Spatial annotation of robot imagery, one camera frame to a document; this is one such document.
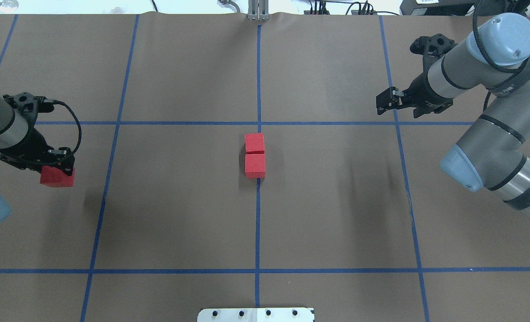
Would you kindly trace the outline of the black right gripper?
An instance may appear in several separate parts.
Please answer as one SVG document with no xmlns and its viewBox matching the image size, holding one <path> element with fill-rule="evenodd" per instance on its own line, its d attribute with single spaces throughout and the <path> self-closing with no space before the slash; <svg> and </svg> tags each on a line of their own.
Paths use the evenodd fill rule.
<svg viewBox="0 0 530 322">
<path fill-rule="evenodd" d="M 376 97 L 377 115 L 382 115 L 388 110 L 412 107 L 415 119 L 425 114 L 440 114 L 453 103 L 453 99 L 442 97 L 432 90 L 428 76 L 424 72 L 412 81 L 408 89 L 402 91 L 390 86 Z"/>
</svg>

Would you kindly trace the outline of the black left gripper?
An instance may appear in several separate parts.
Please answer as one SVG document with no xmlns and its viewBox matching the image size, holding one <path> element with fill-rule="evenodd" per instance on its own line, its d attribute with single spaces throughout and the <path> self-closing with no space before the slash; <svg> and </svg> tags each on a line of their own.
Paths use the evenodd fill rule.
<svg viewBox="0 0 530 322">
<path fill-rule="evenodd" d="M 62 169 L 59 165 L 40 165 L 49 162 L 75 162 L 75 153 L 68 147 L 50 148 L 35 128 L 29 129 L 18 144 L 2 149 L 0 161 L 21 170 L 41 171 L 42 178 L 66 178 L 75 174 L 75 168 Z"/>
</svg>

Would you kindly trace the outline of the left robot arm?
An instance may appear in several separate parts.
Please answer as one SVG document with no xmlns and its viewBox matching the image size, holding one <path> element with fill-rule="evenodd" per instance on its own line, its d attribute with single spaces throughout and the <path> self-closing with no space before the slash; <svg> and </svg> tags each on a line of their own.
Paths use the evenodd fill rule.
<svg viewBox="0 0 530 322">
<path fill-rule="evenodd" d="M 73 116 L 77 127 L 74 148 L 50 146 L 35 128 L 39 114 L 66 103 L 34 96 L 28 92 L 0 96 L 0 160 L 16 169 L 29 169 L 40 174 L 40 183 L 49 187 L 72 187 L 75 178 L 75 153 L 81 144 L 81 123 Z"/>
</svg>

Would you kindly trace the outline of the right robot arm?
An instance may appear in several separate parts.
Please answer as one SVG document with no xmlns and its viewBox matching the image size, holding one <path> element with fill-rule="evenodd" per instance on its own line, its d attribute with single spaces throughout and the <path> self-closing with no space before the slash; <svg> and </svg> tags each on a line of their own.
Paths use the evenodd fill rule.
<svg viewBox="0 0 530 322">
<path fill-rule="evenodd" d="M 471 192 L 493 192 L 530 217 L 530 158 L 520 152 L 530 137 L 530 21 L 502 13 L 478 25 L 460 43 L 442 34 L 416 39 L 423 71 L 406 90 L 377 95 L 377 114 L 412 108 L 414 118 L 439 114 L 459 95 L 483 86 L 485 108 L 440 162 L 441 170 Z"/>
</svg>

